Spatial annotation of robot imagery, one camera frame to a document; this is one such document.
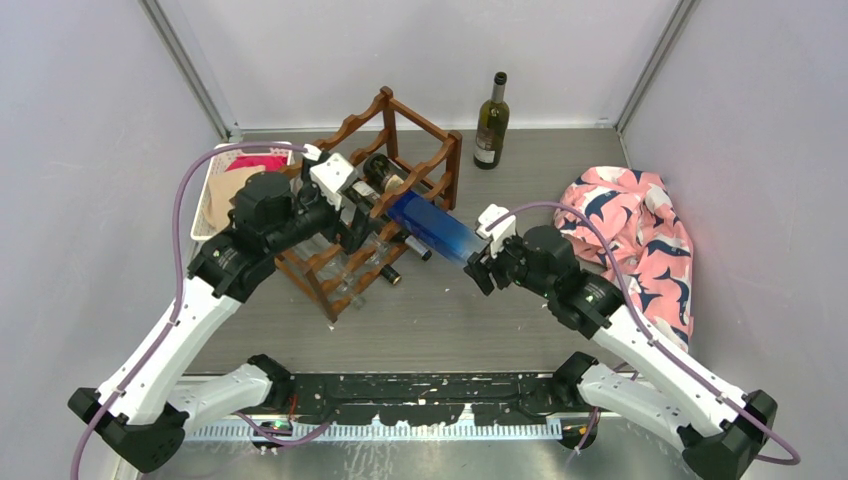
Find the clear square slim bottle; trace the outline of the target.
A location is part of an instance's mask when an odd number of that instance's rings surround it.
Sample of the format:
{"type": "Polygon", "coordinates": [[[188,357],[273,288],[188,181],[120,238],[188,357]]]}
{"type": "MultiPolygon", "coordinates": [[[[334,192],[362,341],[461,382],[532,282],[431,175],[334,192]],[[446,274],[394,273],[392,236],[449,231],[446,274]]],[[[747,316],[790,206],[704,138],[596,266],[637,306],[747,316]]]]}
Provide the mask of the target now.
{"type": "Polygon", "coordinates": [[[362,245],[366,251],[365,262],[373,265],[382,264],[392,249],[392,244],[379,237],[369,237],[362,245]]]}

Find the clear slim glass bottle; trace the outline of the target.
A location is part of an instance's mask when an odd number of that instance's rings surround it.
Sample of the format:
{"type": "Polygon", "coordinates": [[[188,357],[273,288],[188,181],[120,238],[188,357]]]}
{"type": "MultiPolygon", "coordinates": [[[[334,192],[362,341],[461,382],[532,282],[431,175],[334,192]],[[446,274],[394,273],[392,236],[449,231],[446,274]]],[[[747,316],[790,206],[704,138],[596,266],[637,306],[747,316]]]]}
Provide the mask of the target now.
{"type": "Polygon", "coordinates": [[[328,293],[328,299],[331,303],[341,300],[348,300],[349,305],[355,309],[361,309],[364,304],[364,298],[355,291],[355,285],[358,277],[347,268],[347,256],[341,254],[330,259],[325,266],[318,272],[317,278],[322,283],[334,283],[328,293]]]}

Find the dark green wine bottle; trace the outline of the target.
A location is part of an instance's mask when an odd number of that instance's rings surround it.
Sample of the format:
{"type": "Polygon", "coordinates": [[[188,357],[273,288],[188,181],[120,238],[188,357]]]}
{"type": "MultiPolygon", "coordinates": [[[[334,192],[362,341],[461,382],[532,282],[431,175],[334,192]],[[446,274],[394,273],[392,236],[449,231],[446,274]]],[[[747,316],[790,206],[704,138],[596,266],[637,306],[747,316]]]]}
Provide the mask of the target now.
{"type": "Polygon", "coordinates": [[[403,194],[406,177],[404,173],[384,154],[374,153],[363,163],[366,183],[379,195],[386,192],[403,194]]]}

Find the blue clear square bottle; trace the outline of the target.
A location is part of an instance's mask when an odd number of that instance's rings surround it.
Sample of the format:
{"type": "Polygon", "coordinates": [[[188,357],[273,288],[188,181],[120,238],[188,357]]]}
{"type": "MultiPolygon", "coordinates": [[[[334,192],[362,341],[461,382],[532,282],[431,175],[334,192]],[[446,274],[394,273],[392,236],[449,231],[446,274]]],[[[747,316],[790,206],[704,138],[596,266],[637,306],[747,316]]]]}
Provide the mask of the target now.
{"type": "Polygon", "coordinates": [[[388,208],[387,215],[459,267],[487,246],[474,230],[414,191],[401,195],[388,208]]]}

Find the brown wooden wine rack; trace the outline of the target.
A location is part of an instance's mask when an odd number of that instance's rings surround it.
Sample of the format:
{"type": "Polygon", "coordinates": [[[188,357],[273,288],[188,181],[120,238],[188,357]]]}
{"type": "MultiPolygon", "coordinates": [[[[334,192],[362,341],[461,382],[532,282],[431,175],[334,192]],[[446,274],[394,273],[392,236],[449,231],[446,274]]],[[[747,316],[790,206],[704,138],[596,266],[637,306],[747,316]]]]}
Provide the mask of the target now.
{"type": "MultiPolygon", "coordinates": [[[[392,89],[388,86],[383,86],[380,89],[368,109],[361,114],[350,115],[345,118],[339,129],[332,136],[318,140],[317,146],[323,149],[338,146],[377,115],[382,116],[383,128],[378,132],[372,143],[353,151],[352,164],[355,167],[363,165],[368,156],[379,153],[380,149],[384,147],[387,157],[406,177],[403,185],[406,192],[418,192],[443,211],[454,209],[458,193],[462,135],[456,130],[448,131],[436,126],[430,120],[397,100],[392,89]],[[398,116],[411,121],[415,126],[441,143],[440,148],[431,159],[410,164],[401,158],[396,122],[398,116]]],[[[372,230],[367,239],[379,237],[381,240],[392,244],[391,252],[380,265],[390,264],[392,266],[394,261],[410,249],[406,241],[411,236],[404,236],[402,227],[387,216],[388,208],[401,195],[386,192],[382,195],[378,194],[376,199],[369,202],[372,230]]],[[[311,239],[287,250],[275,259],[277,268],[284,272],[321,309],[330,323],[335,323],[345,309],[353,306],[349,305],[348,300],[331,303],[327,293],[335,287],[335,284],[322,283],[318,280],[317,274],[330,259],[341,254],[347,256],[347,268],[358,277],[355,291],[363,297],[363,292],[380,276],[371,270],[373,266],[378,265],[365,262],[367,253],[362,247],[356,253],[346,254],[334,242],[333,235],[326,247],[317,246],[315,241],[311,239]]]]}

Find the olive green wine bottle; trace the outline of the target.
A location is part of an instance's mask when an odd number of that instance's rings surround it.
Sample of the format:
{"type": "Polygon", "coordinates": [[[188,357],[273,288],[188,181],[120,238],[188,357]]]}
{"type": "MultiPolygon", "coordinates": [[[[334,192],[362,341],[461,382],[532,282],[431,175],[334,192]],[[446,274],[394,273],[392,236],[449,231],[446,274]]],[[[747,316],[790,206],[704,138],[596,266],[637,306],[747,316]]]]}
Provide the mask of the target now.
{"type": "Polygon", "coordinates": [[[479,111],[473,159],[480,169],[494,169],[501,160],[510,117],[509,106],[504,100],[507,80],[503,71],[494,75],[491,96],[479,111]]]}

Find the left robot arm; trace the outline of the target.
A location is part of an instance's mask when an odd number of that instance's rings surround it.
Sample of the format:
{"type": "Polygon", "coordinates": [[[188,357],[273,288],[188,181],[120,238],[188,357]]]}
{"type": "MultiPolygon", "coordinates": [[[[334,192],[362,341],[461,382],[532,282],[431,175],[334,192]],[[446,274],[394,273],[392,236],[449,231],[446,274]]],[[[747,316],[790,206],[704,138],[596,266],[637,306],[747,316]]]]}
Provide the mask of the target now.
{"type": "Polygon", "coordinates": [[[342,192],[353,180],[351,172],[318,171],[292,191],[283,173],[252,175],[234,195],[229,225],[202,245],[154,329],[108,380],[78,389],[69,408],[141,473],[227,415],[285,409],[291,374],[265,354],[191,390],[174,388],[211,335],[275,272],[278,255],[318,233],[336,235],[342,192]]]}

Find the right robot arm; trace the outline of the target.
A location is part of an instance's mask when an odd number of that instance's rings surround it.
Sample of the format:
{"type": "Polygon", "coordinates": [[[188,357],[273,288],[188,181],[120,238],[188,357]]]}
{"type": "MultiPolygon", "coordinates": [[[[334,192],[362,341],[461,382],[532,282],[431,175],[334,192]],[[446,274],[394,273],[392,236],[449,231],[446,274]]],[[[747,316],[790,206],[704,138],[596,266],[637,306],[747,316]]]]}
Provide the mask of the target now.
{"type": "Polygon", "coordinates": [[[676,347],[639,313],[623,292],[583,269],[571,243],[553,226],[518,235],[512,224],[478,227],[481,249],[465,267],[485,294],[511,284],[547,301],[567,328],[613,352],[646,379],[628,380],[577,352],[554,374],[555,396],[567,410],[586,404],[615,412],[679,451],[703,479],[739,479],[767,441],[776,401],[745,393],[676,347]]]}

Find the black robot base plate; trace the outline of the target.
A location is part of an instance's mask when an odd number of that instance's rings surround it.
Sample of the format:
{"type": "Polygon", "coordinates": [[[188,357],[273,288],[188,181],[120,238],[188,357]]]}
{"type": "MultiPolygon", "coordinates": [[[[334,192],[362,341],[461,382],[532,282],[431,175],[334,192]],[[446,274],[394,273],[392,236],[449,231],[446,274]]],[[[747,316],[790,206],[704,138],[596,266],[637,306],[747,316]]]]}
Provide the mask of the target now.
{"type": "Polygon", "coordinates": [[[295,374],[284,399],[243,410],[292,416],[309,425],[453,425],[469,409],[476,426],[536,425],[550,417],[588,413],[576,392],[550,373],[295,374]]]}

